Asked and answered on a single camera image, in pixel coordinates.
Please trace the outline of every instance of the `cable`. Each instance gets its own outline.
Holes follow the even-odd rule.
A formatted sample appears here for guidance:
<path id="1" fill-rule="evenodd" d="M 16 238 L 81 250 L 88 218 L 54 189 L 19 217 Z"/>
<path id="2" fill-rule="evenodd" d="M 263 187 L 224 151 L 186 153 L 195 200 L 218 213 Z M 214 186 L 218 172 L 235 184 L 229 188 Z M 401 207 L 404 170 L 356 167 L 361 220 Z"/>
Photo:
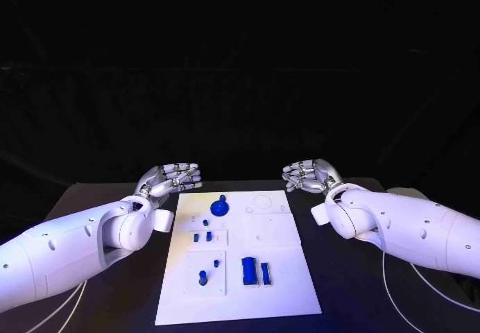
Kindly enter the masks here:
<path id="1" fill-rule="evenodd" d="M 410 322 L 410 320 L 405 318 L 405 315 L 401 313 L 398 307 L 397 307 L 397 304 L 394 302 L 394 299 L 392 299 L 392 295 L 391 295 L 391 292 L 388 290 L 388 285 L 387 285 L 387 278 L 385 278 L 385 253 L 384 253 L 384 256 L 382 256 L 382 275 L 384 275 L 384 285 L 385 285 L 385 290 L 387 290 L 387 294 L 388 294 L 388 298 L 391 299 L 391 302 L 394 304 L 394 307 L 395 307 L 395 310 L 398 312 L 398 314 L 402 316 L 404 320 L 408 322 L 408 325 L 420 332 L 420 333 L 424 333 L 423 330 L 420 330 L 417 328 L 417 326 Z"/>
<path id="2" fill-rule="evenodd" d="M 58 333 L 61 333 L 61 332 L 64 331 L 64 328 L 65 328 L 68 322 L 71 321 L 71 318 L 72 318 L 74 312 L 75 312 L 75 310 L 77 310 L 78 303 L 81 302 L 81 299 L 82 299 L 82 296 L 84 296 L 85 286 L 87 286 L 87 281 L 84 282 L 84 288 L 82 288 L 82 291 L 79 292 L 78 300 L 77 300 L 77 303 L 75 303 L 75 306 L 74 306 L 74 309 L 72 309 L 71 315 L 68 316 L 67 321 L 65 321 L 65 324 L 64 324 L 61 330 L 58 331 Z"/>
<path id="3" fill-rule="evenodd" d="M 430 286 L 430 288 L 454 304 L 457 304 L 460 307 L 464 307 L 466 309 L 469 310 L 473 310 L 474 312 L 480 312 L 480 309 L 474 308 L 474 307 L 470 307 L 469 305 L 464 305 L 461 304 L 460 302 L 457 302 L 456 300 L 453 300 L 451 298 L 448 298 L 441 292 L 440 290 L 431 285 L 431 283 L 427 281 L 427 279 L 424 278 L 423 274 L 420 274 L 420 271 L 417 270 L 417 267 L 414 264 L 412 265 L 412 268 L 418 274 L 418 276 L 421 277 L 423 281 L 427 283 L 427 285 Z"/>
<path id="4" fill-rule="evenodd" d="M 29 331 L 26 331 L 26 333 L 32 333 L 32 332 L 33 332 L 33 331 L 35 331 L 35 330 L 36 330 L 36 329 L 38 329 L 38 328 L 39 328 L 39 327 L 48 322 L 48 320 L 55 316 L 55 314 L 58 314 L 58 312 L 64 309 L 64 306 L 68 304 L 68 302 L 69 302 L 71 299 L 74 298 L 74 296 L 75 296 L 78 290 L 79 290 L 81 287 L 82 287 L 82 284 L 85 284 L 85 283 L 87 283 L 87 281 L 78 285 L 75 291 L 74 291 L 72 294 L 71 294 L 71 297 L 65 300 L 64 304 L 62 304 L 62 305 L 58 307 L 58 309 L 51 313 L 49 317 L 46 317 L 46 319 L 43 319 L 42 322 L 39 322 L 39 324 L 38 324 L 33 328 L 30 328 Z"/>

